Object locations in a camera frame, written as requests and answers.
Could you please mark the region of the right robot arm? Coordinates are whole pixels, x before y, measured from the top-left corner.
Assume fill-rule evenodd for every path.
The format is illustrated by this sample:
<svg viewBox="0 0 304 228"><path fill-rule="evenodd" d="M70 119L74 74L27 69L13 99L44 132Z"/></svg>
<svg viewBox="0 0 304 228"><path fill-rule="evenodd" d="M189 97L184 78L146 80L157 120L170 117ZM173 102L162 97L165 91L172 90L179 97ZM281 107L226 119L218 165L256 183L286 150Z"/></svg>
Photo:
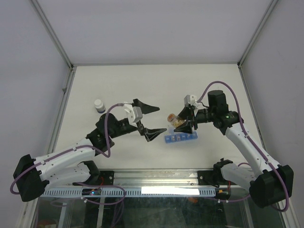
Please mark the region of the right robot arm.
<svg viewBox="0 0 304 228"><path fill-rule="evenodd" d="M178 115L185 122L175 128L175 132L192 133L200 123L213 123L236 146L251 170L237 166L231 160L221 159L213 165L212 174L205 182L218 188L220 184L230 181L245 189L260 208L282 200L288 207L294 179L292 168L282 166L257 145L239 113L229 110L222 90L208 92L208 103L207 107L200 109L195 95L185 96L184 108Z"/></svg>

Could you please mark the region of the clear bottle orange pills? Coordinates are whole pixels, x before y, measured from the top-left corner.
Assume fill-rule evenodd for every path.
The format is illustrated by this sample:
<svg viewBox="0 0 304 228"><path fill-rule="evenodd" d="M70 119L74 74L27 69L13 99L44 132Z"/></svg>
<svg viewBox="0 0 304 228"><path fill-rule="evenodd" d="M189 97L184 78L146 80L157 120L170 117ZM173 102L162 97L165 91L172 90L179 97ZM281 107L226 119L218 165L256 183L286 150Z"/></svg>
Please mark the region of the clear bottle orange pills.
<svg viewBox="0 0 304 228"><path fill-rule="evenodd" d="M171 122L170 124L174 127L174 128L177 128L179 127L180 125L184 124L185 123L185 120L179 118L177 115L175 115L175 121L174 122Z"/></svg>

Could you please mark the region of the blue weekly pill organizer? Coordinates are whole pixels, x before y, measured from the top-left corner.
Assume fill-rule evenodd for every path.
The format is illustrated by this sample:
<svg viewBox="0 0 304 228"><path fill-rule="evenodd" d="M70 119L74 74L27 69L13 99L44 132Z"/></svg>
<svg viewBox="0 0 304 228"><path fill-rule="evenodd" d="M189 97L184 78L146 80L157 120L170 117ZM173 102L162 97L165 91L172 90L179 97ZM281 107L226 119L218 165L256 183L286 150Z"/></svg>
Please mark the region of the blue weekly pill organizer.
<svg viewBox="0 0 304 228"><path fill-rule="evenodd" d="M193 133L176 133L173 128L170 128L164 135L164 141L166 144L178 143L196 140L198 138L197 132Z"/></svg>

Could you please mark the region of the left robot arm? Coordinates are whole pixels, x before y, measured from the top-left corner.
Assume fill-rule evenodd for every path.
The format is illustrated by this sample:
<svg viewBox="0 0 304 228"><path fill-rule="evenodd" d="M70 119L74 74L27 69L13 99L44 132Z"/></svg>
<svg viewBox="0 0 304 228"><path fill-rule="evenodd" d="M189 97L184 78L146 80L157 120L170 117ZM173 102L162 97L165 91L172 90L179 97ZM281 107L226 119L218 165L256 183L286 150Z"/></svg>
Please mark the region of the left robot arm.
<svg viewBox="0 0 304 228"><path fill-rule="evenodd" d="M159 110L159 107L139 99L114 104L100 116L91 133L67 149L36 158L30 154L22 156L13 173L14 180L9 189L11 194L29 202L48 189L65 184L96 184L100 171L93 161L94 157L102 155L109 158L113 139L133 132L138 132L147 142L154 140L166 129L148 129L141 120L145 114Z"/></svg>

